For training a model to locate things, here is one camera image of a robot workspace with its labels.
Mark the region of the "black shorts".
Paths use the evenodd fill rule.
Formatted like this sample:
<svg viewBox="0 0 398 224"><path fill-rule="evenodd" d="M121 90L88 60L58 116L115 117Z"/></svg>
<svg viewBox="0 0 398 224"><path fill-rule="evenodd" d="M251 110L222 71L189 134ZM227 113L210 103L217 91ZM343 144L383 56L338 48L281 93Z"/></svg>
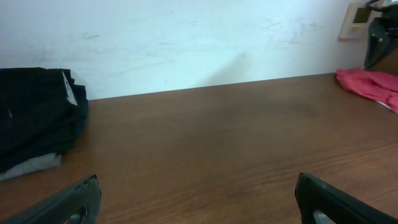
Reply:
<svg viewBox="0 0 398 224"><path fill-rule="evenodd" d="M73 84L68 69L1 69L1 171L75 147L81 112Z"/></svg>

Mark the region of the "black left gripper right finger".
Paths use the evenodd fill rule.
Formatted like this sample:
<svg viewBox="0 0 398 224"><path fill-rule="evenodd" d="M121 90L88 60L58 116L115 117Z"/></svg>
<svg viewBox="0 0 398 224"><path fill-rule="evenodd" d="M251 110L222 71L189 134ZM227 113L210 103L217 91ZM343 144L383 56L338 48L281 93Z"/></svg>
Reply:
<svg viewBox="0 0 398 224"><path fill-rule="evenodd" d="M308 172L299 173L295 198L303 224L397 224L397 218L369 206Z"/></svg>

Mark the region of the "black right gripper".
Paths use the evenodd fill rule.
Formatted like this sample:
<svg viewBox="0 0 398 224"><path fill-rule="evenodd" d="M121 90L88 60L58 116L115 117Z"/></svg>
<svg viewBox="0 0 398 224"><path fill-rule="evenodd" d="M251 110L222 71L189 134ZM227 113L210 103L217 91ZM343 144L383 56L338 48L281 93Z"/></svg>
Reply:
<svg viewBox="0 0 398 224"><path fill-rule="evenodd" d="M365 7L382 14L368 27L368 48L365 68L372 68L397 48L397 1L387 1L386 6L374 6L379 0L370 0Z"/></svg>

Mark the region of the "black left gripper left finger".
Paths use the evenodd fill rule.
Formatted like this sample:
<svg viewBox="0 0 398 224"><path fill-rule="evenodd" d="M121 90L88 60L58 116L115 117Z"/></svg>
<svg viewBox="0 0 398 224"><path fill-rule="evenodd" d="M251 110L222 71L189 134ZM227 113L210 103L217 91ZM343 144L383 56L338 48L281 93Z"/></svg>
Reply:
<svg viewBox="0 0 398 224"><path fill-rule="evenodd" d="M97 176L90 175L1 224L95 224L101 204Z"/></svg>

